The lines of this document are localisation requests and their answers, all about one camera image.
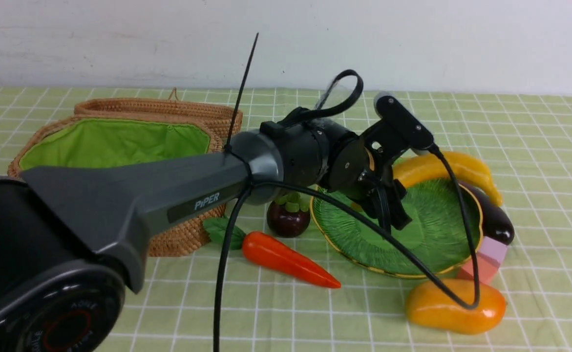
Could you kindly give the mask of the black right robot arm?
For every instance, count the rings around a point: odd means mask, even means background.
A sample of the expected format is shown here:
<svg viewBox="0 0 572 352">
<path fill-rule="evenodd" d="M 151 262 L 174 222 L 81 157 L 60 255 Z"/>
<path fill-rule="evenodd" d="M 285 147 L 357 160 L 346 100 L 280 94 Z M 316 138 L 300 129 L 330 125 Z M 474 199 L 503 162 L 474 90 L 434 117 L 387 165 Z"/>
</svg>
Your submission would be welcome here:
<svg viewBox="0 0 572 352">
<path fill-rule="evenodd" d="M 290 186 L 357 190 L 370 143 L 321 119 L 235 135 L 233 150 L 108 169 L 0 176 L 0 352 L 93 352 L 139 292 L 149 243 L 238 198 Z"/>
</svg>

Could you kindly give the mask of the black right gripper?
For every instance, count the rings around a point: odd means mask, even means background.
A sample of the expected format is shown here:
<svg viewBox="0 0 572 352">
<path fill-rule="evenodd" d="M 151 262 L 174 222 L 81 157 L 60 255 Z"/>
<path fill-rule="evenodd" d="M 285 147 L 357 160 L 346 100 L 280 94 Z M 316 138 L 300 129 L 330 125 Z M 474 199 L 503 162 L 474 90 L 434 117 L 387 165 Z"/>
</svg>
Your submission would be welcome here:
<svg viewBox="0 0 572 352">
<path fill-rule="evenodd" d="M 412 221 L 402 203 L 405 187 L 392 180 L 384 167 L 377 167 L 364 141 L 354 134 L 339 140 L 331 150 L 327 190 L 361 203 L 362 210 L 387 234 L 391 234 L 392 226 L 403 230 Z"/>
</svg>

